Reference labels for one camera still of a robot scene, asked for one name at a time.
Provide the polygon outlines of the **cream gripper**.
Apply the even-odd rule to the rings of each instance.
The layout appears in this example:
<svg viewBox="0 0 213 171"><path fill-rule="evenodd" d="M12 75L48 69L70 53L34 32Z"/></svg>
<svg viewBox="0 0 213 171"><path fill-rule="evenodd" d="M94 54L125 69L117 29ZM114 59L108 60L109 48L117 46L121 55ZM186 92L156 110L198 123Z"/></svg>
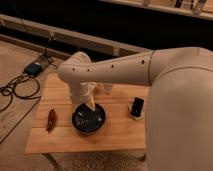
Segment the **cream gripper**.
<svg viewBox="0 0 213 171"><path fill-rule="evenodd" d="M73 83L69 86L70 99L76 105L86 103L92 111L95 110L93 91L96 87L94 82Z"/></svg>

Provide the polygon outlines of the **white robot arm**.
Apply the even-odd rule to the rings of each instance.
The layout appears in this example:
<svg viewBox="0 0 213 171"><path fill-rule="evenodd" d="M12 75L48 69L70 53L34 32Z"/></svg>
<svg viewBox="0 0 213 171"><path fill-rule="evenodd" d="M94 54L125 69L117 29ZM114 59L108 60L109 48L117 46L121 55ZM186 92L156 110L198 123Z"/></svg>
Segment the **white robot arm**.
<svg viewBox="0 0 213 171"><path fill-rule="evenodd" d="M148 171L213 171L212 51L171 48L100 62L77 52L57 74L75 103L86 102L92 82L148 86Z"/></svg>

